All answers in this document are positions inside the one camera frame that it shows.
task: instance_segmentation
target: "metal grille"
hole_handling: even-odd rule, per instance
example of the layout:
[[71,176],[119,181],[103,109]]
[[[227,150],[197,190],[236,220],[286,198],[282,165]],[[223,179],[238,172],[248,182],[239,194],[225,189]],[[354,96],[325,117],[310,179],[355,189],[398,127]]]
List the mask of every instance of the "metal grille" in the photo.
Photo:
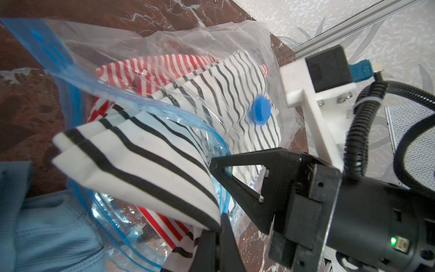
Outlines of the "metal grille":
[[[433,114],[433,111],[415,102],[385,107],[393,151],[411,126]],[[420,135],[405,154],[407,171],[422,185],[435,190],[435,128]]]

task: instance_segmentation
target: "blue connector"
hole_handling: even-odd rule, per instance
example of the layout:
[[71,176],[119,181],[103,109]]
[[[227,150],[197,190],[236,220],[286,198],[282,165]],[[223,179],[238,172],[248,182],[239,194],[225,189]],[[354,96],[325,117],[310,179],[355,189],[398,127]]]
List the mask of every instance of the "blue connector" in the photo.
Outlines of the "blue connector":
[[373,68],[369,60],[362,60],[354,65],[349,65],[354,82],[364,81],[374,76]]

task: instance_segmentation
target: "transparent plastic film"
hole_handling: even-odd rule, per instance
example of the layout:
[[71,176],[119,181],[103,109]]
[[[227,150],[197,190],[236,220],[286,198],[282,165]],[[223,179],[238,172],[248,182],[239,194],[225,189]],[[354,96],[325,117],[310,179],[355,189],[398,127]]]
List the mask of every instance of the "transparent plastic film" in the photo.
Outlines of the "transparent plastic film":
[[[168,130],[184,131],[208,165],[216,156],[287,148],[300,128],[296,111],[285,105],[270,33],[262,23],[143,37],[66,21],[2,22],[56,78],[67,129],[102,119],[117,126],[155,117]],[[228,173],[259,191],[264,168],[233,167]],[[249,220],[210,178],[238,240]],[[182,234],[191,227],[74,182],[70,188],[100,225],[109,258],[128,271],[159,271],[180,241],[173,229]]]

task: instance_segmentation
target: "blue valve cap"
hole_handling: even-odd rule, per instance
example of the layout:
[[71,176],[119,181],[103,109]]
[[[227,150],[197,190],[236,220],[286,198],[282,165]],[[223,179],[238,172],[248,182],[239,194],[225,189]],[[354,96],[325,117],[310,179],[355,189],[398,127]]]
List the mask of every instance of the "blue valve cap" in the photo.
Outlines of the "blue valve cap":
[[271,116],[271,103],[264,95],[259,94],[254,100],[252,111],[255,123],[264,126]]

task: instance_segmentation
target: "brown marble surface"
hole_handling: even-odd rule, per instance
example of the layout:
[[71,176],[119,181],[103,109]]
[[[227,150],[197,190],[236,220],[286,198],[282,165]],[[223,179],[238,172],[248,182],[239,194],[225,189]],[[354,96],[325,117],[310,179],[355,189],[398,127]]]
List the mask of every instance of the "brown marble surface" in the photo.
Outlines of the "brown marble surface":
[[[253,20],[231,0],[5,0],[0,17],[51,18],[135,31],[143,36],[158,30],[188,30],[227,22]],[[0,25],[0,160],[32,160],[29,195],[64,189],[65,177],[52,166],[57,149],[52,137],[64,121],[54,80],[30,53]],[[282,66],[294,53],[271,35],[272,49]],[[305,128],[292,148],[308,151]],[[252,223],[241,235],[239,249],[248,272],[286,269],[267,258],[267,235]],[[115,271],[110,263],[107,271]]]

